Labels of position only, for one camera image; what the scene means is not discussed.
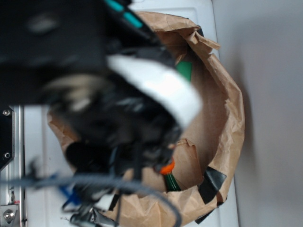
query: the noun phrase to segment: metal bracket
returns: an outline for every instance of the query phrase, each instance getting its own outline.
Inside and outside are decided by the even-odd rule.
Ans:
[[[0,227],[19,227],[19,204],[0,206]]]
[[[13,111],[10,108],[0,112],[0,171],[14,158]]]

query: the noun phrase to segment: brown paper bag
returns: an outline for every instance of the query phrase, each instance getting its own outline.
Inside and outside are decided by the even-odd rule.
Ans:
[[[202,37],[198,33],[199,26],[189,19],[172,15],[150,12],[139,12],[138,15],[167,45],[177,62],[192,62],[191,83],[204,103],[174,152],[176,167],[173,174],[182,191],[164,192],[163,177],[150,168],[143,170],[143,184],[164,192],[179,209],[185,225],[226,201],[244,140],[242,94],[217,57],[210,54],[213,48],[219,49],[219,44]],[[49,125],[63,151],[77,140],[75,134],[54,116],[49,116]],[[211,181],[216,182],[216,176],[218,179],[222,176],[221,181],[210,187]],[[116,210],[117,207],[105,215],[115,219]],[[120,225],[123,227],[170,227],[174,222],[173,214],[150,196],[122,197]]]

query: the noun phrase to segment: wire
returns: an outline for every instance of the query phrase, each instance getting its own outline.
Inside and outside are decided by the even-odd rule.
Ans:
[[[116,221],[115,221],[115,227],[118,227],[119,222],[120,222],[122,195],[123,195],[123,192],[120,190],[120,192],[119,192],[119,197],[120,198],[119,198],[119,201],[118,201],[118,211],[117,211],[117,217],[116,217]]]
[[[50,186],[66,186],[69,184],[78,184],[78,185],[90,185],[90,186],[103,186],[103,187],[112,187],[117,188],[123,191],[132,191],[142,195],[152,195],[158,198],[162,203],[171,209],[176,217],[176,222],[174,227],[180,227],[182,223],[181,215],[178,209],[169,202],[163,195],[158,191],[143,186],[138,181],[124,181],[121,178],[113,178],[109,175],[102,174],[77,174],[73,177],[63,177],[63,178],[46,178],[42,180],[36,179],[16,179],[10,181],[0,181],[0,184],[14,184],[15,186],[21,187],[50,187]]]

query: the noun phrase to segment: robotic arm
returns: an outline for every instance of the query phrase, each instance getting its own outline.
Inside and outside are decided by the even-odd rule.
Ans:
[[[130,0],[1,0],[0,102],[48,104],[80,135],[67,149],[77,173],[120,177],[170,162],[201,108]],[[113,188],[75,186],[74,224]]]

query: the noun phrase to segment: bolt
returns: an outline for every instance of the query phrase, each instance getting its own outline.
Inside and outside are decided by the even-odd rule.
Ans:
[[[11,222],[15,218],[15,213],[12,210],[7,210],[4,212],[3,216],[7,222]]]
[[[5,158],[9,158],[9,157],[10,157],[10,153],[5,153],[5,154],[4,154],[4,157],[5,157]]]
[[[3,110],[2,114],[6,117],[11,115],[11,111],[10,110]]]

